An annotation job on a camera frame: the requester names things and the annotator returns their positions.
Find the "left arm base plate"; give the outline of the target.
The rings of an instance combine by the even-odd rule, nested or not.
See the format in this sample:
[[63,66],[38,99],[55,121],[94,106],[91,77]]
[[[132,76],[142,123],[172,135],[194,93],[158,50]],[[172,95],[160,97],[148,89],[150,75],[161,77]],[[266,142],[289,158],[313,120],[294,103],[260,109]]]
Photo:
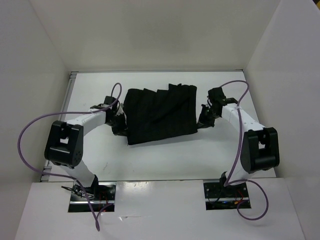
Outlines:
[[[114,212],[115,211],[115,196],[116,196],[116,182],[100,182],[99,192],[87,192],[88,198],[95,213]],[[85,194],[79,186],[74,184],[72,187],[62,186],[63,189],[70,191],[69,213],[88,213],[90,207]]]

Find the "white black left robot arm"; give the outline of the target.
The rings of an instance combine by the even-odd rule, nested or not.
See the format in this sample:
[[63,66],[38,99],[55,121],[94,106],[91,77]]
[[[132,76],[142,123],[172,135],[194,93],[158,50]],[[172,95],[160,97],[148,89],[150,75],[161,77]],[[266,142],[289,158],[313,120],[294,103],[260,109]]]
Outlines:
[[99,186],[98,177],[83,161],[84,136],[99,126],[108,125],[115,136],[126,137],[128,127],[123,104],[115,97],[106,96],[103,103],[92,106],[90,111],[90,114],[82,114],[68,121],[53,122],[44,157],[74,179],[72,192],[94,200],[106,188]]

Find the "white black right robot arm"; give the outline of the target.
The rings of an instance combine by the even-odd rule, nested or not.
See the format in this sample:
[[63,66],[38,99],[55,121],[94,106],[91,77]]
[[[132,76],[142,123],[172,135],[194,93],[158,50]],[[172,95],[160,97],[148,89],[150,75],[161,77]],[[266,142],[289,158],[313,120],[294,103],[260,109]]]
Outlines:
[[226,97],[223,88],[208,91],[208,103],[196,116],[194,85],[170,84],[167,90],[128,90],[123,110],[129,145],[159,141],[197,133],[214,127],[215,120],[227,120],[239,133],[235,160],[220,177],[219,191],[229,197],[237,185],[258,171],[267,171],[280,163],[278,132],[256,122],[240,107],[240,100]]

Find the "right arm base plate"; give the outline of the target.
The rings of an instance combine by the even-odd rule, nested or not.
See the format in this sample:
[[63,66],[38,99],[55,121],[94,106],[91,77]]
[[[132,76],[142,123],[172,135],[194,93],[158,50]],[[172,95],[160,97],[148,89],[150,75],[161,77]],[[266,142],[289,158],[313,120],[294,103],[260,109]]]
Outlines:
[[251,203],[246,183],[223,187],[218,180],[203,182],[205,207],[207,211],[250,209]]

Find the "black pleated skirt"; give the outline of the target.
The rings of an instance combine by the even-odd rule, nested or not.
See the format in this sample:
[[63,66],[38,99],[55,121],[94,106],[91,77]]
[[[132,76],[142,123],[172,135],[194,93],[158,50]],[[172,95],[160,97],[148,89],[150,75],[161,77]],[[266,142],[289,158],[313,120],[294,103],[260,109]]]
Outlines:
[[123,103],[128,144],[197,133],[196,97],[196,86],[181,83],[157,91],[130,88]]

